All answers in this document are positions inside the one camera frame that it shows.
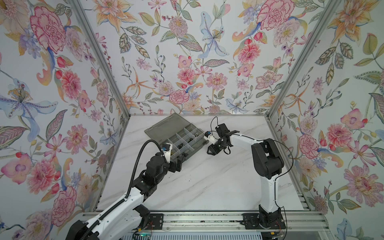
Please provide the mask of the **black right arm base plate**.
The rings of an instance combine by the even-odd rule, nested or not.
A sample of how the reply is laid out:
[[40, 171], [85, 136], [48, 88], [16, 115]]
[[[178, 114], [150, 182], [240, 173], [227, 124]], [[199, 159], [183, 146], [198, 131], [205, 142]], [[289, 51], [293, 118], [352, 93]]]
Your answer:
[[259, 214], [244, 213], [242, 214], [242, 225], [246, 230], [285, 230], [287, 228], [282, 214]]

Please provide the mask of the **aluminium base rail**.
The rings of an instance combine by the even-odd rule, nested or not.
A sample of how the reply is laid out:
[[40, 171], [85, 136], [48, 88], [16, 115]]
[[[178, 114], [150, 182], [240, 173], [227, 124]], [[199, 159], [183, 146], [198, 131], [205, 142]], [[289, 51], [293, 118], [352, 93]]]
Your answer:
[[[87, 221], [101, 212], [84, 214], [79, 221]], [[285, 230], [246, 230], [242, 225], [242, 214], [253, 211], [152, 211], [151, 214], [164, 214], [162, 230], [158, 232], [318, 232], [329, 234], [329, 224], [319, 212], [282, 211], [287, 228]]]

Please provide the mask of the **grey plastic organizer box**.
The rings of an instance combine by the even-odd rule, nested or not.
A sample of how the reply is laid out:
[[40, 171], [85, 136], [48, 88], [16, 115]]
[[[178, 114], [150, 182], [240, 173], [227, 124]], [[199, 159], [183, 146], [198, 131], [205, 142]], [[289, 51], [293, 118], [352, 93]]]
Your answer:
[[171, 160], [184, 158], [188, 165], [201, 163], [207, 157], [203, 151], [207, 149], [208, 141], [204, 132], [192, 122], [179, 114], [172, 114], [145, 130], [145, 134], [160, 145], [173, 144]]

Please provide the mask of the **aluminium corner frame post right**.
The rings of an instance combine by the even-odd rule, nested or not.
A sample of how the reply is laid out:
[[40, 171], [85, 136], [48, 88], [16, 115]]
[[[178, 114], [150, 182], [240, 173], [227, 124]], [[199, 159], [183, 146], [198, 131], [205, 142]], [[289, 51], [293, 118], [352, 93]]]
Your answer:
[[304, 45], [304, 48], [300, 52], [296, 63], [292, 67], [292, 70], [288, 74], [288, 77], [285, 80], [284, 84], [282, 85], [282, 88], [278, 92], [277, 97], [275, 98], [274, 104], [270, 107], [270, 109], [268, 110], [268, 113], [265, 114], [265, 117], [267, 118], [267, 120], [271, 120], [272, 117], [277, 113], [278, 108], [280, 107], [280, 104], [282, 103], [285, 97], [286, 92], [291, 87], [301, 67], [304, 65], [306, 59], [308, 58], [308, 55], [315, 48], [315, 45], [317, 44], [320, 35], [326, 28], [327, 22], [329, 21], [330, 17], [333, 15], [335, 9], [338, 6], [339, 4], [337, 3], [337, 1], [328, 1], [328, 4], [325, 6], [324, 10], [320, 14], [316, 22], [316, 25], [312, 31], [311, 37], [308, 39], [307, 43]]

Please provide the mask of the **aluminium corner frame post left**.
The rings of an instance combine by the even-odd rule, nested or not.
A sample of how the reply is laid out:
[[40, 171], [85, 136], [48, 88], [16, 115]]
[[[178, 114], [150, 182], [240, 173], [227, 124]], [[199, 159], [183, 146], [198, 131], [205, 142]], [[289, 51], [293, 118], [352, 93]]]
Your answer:
[[122, 94], [119, 91], [119, 88], [118, 88], [117, 82], [114, 79], [112, 70], [109, 67], [108, 62], [104, 57], [102, 48], [99, 45], [99, 42], [92, 29], [92, 26], [88, 21], [88, 18], [86, 16], [83, 6], [81, 5], [80, 1], [76, 1], [76, 0], [69, 0], [69, 4], [77, 17], [77, 20], [79, 21], [80, 26], [83, 28], [85, 32], [86, 38], [89, 41], [90, 46], [95, 53], [95, 58], [100, 68], [102, 69], [103, 73], [105, 74], [106, 80], [110, 84], [110, 88], [116, 97], [120, 110], [122, 111], [123, 115], [129, 120], [131, 117], [129, 110], [124, 102]]

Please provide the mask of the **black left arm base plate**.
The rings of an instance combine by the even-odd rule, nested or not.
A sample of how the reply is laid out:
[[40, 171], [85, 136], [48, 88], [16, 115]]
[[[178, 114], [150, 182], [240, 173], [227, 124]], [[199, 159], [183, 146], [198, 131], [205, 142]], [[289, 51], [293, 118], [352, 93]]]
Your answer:
[[162, 230], [164, 214], [149, 214], [144, 230]]

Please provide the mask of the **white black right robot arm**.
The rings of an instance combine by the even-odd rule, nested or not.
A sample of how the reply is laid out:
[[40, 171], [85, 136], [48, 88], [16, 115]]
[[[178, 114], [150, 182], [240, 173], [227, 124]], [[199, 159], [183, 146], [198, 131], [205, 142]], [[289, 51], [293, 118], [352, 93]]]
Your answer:
[[239, 147], [252, 154], [254, 168], [261, 177], [261, 202], [259, 204], [259, 224], [263, 228], [270, 228], [281, 214], [278, 205], [278, 182], [285, 165], [281, 154], [273, 139], [257, 140], [241, 134], [239, 131], [230, 131], [225, 124], [216, 127], [218, 138], [212, 131], [204, 133], [204, 139], [209, 141], [207, 154], [215, 156], [225, 152], [231, 147]]

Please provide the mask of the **aluminium corner frame post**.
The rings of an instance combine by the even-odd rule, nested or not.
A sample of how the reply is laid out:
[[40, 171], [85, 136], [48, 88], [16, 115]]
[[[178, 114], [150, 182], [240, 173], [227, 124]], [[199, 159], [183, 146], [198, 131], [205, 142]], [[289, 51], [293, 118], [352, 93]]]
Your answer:
[[131, 117], [129, 110], [124, 102], [122, 94], [119, 91], [119, 88], [118, 88], [117, 82], [114, 79], [112, 70], [109, 67], [108, 62], [104, 57], [102, 48], [99, 45], [99, 42], [92, 29], [92, 26], [88, 21], [88, 18], [86, 16], [83, 6], [81, 5], [80, 1], [76, 1], [76, 0], [69, 0], [69, 4], [77, 17], [77, 20], [79, 21], [80, 26], [83, 28], [85, 32], [86, 38], [89, 41], [90, 46], [95, 53], [95, 58], [100, 68], [102, 69], [103, 73], [105, 74], [106, 80], [110, 84], [110, 88], [116, 97], [120, 110], [122, 111], [123, 115], [129, 120]]
[[278, 108], [280, 107], [280, 104], [282, 103], [285, 97], [286, 92], [291, 87], [301, 67], [304, 65], [306, 59], [308, 58], [308, 55], [315, 48], [315, 45], [317, 44], [320, 35], [326, 28], [327, 22], [329, 21], [330, 17], [333, 15], [335, 9], [338, 6], [339, 4], [337, 3], [337, 1], [328, 1], [328, 4], [325, 6], [324, 10], [320, 14], [316, 22], [316, 25], [312, 31], [311, 37], [308, 39], [307, 43], [304, 45], [304, 48], [300, 52], [296, 63], [292, 67], [292, 70], [288, 74], [288, 77], [285, 80], [284, 84], [282, 85], [282, 88], [278, 92], [277, 97], [275, 98], [274, 104], [270, 107], [270, 109], [268, 110], [268, 113], [265, 114], [265, 117], [267, 118], [267, 120], [271, 120], [272, 117], [277, 113]]

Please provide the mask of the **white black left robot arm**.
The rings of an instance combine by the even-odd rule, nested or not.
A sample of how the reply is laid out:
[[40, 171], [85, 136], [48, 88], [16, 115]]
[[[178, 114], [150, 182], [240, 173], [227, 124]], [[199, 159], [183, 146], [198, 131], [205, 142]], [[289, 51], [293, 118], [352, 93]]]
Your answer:
[[150, 225], [150, 210], [144, 206], [158, 184], [169, 172], [180, 172], [185, 156], [166, 162], [159, 153], [153, 156], [140, 175], [133, 181], [128, 195], [123, 195], [100, 214], [87, 221], [76, 221], [66, 236], [67, 240], [118, 240], [129, 231]]

